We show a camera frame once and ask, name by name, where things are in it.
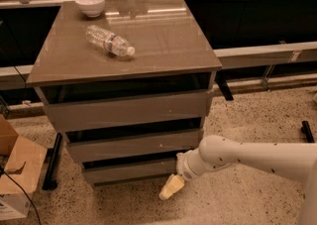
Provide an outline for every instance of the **speckled floor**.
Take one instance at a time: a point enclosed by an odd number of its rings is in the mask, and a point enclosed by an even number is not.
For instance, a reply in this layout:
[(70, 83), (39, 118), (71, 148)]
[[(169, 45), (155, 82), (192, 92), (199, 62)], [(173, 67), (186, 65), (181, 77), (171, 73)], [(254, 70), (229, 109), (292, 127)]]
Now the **speckled floor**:
[[(316, 86), (235, 95), (213, 100), (205, 134), (242, 142), (305, 142), (302, 120), (317, 139)], [(9, 120), (16, 130), (46, 147), (55, 132), (46, 116)], [(165, 179), (94, 190), (84, 181), (79, 165), (62, 149), (54, 191), (38, 190), (34, 202), (43, 224), (296, 224), (302, 203), (301, 184), (276, 175), (231, 166), (204, 174), (168, 201), (158, 198)], [(37, 224), (31, 208), (26, 219), (2, 225)]]

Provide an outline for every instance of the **box flap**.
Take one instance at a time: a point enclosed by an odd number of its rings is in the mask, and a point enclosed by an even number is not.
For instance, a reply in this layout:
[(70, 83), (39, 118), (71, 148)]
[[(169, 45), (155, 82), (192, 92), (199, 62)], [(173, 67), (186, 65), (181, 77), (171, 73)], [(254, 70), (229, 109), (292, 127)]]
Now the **box flap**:
[[(37, 189), (41, 168), (47, 155), (47, 149), (19, 136), (11, 152), (10, 158), (5, 166), (7, 169), (18, 169), (23, 163), (25, 166), (21, 174), (10, 174), (27, 193), (32, 193)], [(3, 174), (0, 178), (0, 194), (21, 193), (21, 189)]]
[(10, 155), (18, 136), (14, 128), (0, 114), (0, 155)]

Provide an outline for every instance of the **plastic bottle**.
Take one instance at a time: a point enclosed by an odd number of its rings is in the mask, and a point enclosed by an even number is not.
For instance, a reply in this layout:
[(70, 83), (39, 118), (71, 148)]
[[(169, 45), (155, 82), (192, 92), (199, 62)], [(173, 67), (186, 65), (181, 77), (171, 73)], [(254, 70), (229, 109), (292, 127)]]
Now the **plastic bottle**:
[(87, 27), (86, 40), (116, 56), (132, 56), (135, 53), (127, 40), (96, 25)]

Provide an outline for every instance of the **white bowl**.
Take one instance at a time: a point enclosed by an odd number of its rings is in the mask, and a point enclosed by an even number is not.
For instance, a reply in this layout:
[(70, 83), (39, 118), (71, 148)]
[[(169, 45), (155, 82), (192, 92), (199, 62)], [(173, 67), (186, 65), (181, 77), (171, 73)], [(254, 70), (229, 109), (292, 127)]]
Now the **white bowl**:
[(105, 0), (75, 0), (79, 10), (88, 17), (99, 16), (105, 8)]

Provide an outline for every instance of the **white robotic arm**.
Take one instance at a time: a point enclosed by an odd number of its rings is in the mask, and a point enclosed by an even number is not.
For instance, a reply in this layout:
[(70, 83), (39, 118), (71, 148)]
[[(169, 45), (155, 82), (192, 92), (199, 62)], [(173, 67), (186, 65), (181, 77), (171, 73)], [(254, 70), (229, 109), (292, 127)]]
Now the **white robotic arm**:
[(177, 154), (177, 175), (168, 179), (159, 197), (168, 199), (184, 186), (186, 180), (191, 181), (205, 172), (242, 164), (305, 183), (306, 200), (299, 224), (312, 224), (310, 217), (317, 220), (314, 214), (317, 210), (316, 161), (317, 144), (242, 143), (211, 135), (200, 142), (199, 148)]

